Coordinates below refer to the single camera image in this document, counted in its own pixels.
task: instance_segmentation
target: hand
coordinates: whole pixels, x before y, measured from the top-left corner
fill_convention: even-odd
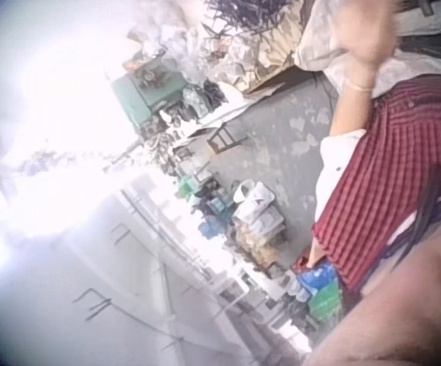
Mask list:
[[[334,18],[341,46],[370,69],[377,69],[394,52],[394,1],[349,0]]]

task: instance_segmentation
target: plastic bag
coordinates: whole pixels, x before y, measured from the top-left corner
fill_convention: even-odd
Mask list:
[[[275,195],[262,182],[256,183],[246,200],[237,208],[234,216],[251,224],[275,200]]]
[[[256,236],[264,236],[283,223],[283,220],[276,207],[270,206],[248,226],[249,231]]]
[[[297,279],[305,286],[322,289],[337,278],[336,269],[329,261],[324,261],[310,271],[302,272]]]

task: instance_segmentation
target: bracelet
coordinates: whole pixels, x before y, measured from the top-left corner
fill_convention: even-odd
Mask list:
[[[358,92],[361,91],[363,93],[368,93],[368,92],[372,92],[373,91],[373,88],[366,88],[364,86],[353,84],[348,78],[344,79],[344,83],[346,85],[348,85],[351,89],[354,89],[354,90],[356,90]]]

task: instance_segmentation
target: blue plastic bag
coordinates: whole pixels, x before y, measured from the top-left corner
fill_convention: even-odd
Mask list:
[[[337,278],[336,269],[329,261],[320,263],[316,268],[302,272],[297,276],[299,282],[304,286],[315,289],[322,289]]]

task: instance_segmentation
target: white shirt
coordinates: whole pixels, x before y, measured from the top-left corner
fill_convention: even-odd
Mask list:
[[[337,186],[338,181],[341,179],[346,167],[351,160],[351,156],[356,149],[356,145],[366,133],[366,130],[356,130],[349,133],[344,133],[339,136],[329,136],[322,140],[320,143],[320,154],[324,163],[324,168],[320,173],[317,185],[315,188],[315,194],[317,199],[317,206],[315,209],[315,220],[319,220],[320,215],[324,211],[326,204]],[[395,230],[393,235],[387,242],[387,246],[393,243],[398,235],[403,233],[414,222],[416,212],[414,211],[402,224]],[[369,293],[376,284],[384,277],[379,275],[389,272],[389,268],[393,268],[393,264],[396,258],[400,256],[403,248],[396,252],[392,258],[389,258],[385,263],[380,265],[380,268],[370,277],[366,286],[362,289],[363,294]]]

